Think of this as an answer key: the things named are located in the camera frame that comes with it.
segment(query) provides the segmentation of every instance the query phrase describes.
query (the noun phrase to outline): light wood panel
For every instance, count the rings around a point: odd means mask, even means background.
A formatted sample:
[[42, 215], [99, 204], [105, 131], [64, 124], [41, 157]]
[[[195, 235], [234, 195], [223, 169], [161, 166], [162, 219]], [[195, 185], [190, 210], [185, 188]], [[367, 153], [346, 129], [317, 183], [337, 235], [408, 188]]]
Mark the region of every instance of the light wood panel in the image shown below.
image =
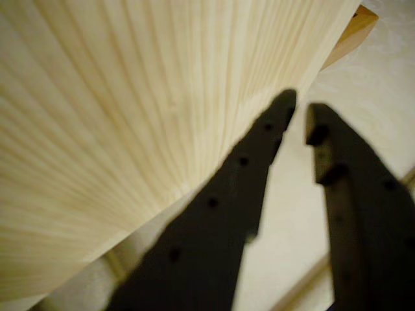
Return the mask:
[[0, 301], [205, 180], [273, 95], [307, 90], [357, 4], [0, 1]]

